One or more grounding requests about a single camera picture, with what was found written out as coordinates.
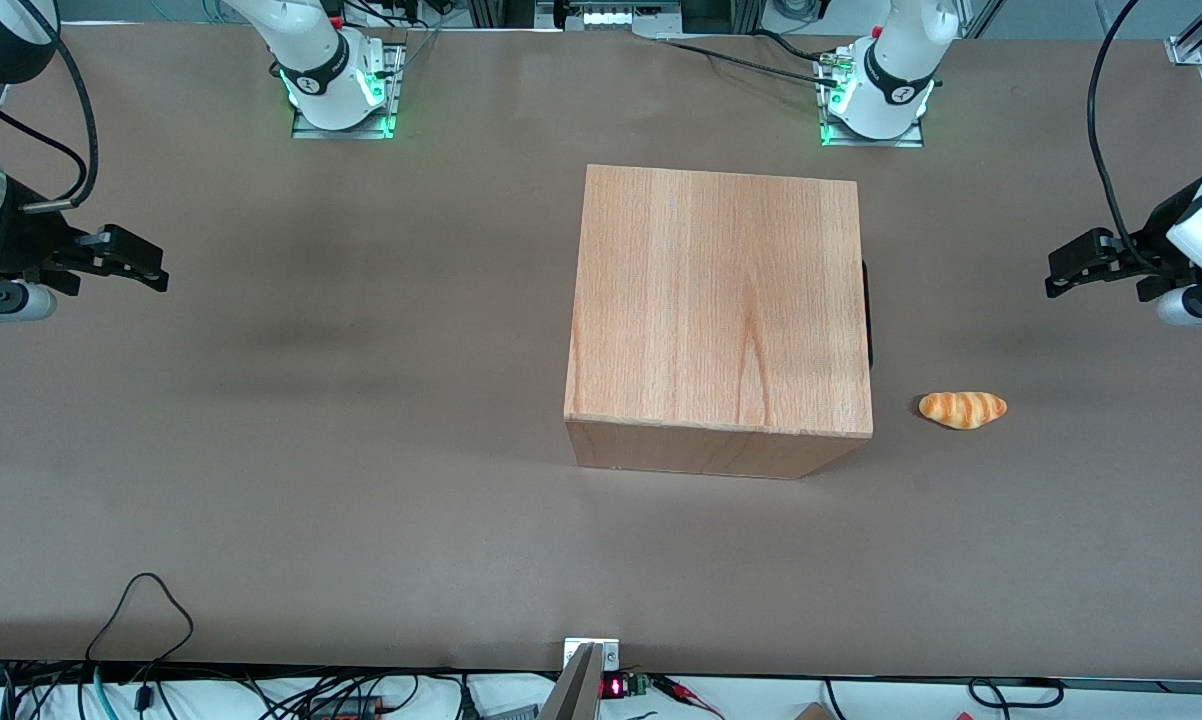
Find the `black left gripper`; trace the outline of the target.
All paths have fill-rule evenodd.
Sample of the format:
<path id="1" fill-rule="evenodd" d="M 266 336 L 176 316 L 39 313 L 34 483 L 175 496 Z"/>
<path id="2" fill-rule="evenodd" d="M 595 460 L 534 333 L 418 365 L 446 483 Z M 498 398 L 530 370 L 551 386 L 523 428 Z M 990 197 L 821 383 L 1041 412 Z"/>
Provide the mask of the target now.
<path id="1" fill-rule="evenodd" d="M 1139 278 L 1136 296 L 1141 304 L 1162 299 L 1172 290 L 1197 281 L 1195 264 L 1159 231 L 1136 231 L 1127 240 L 1105 228 L 1091 228 L 1051 252 L 1051 273 L 1045 279 L 1048 299 L 1091 282 Z"/>

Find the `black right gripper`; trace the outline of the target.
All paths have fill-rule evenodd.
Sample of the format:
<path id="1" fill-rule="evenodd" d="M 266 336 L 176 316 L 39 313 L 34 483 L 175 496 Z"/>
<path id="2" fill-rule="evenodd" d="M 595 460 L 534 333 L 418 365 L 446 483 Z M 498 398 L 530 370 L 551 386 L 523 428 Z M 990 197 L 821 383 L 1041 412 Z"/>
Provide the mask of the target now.
<path id="1" fill-rule="evenodd" d="M 121 225 L 102 225 L 87 234 L 75 228 L 50 231 L 12 231 L 0 228 L 0 281 L 44 284 L 63 296 L 81 293 L 81 276 L 65 268 L 63 254 L 75 258 L 83 249 L 99 263 L 79 264 L 79 272 L 97 276 L 121 276 L 163 293 L 169 274 L 162 269 L 145 270 L 133 264 L 162 264 L 163 250 L 125 230 Z"/>

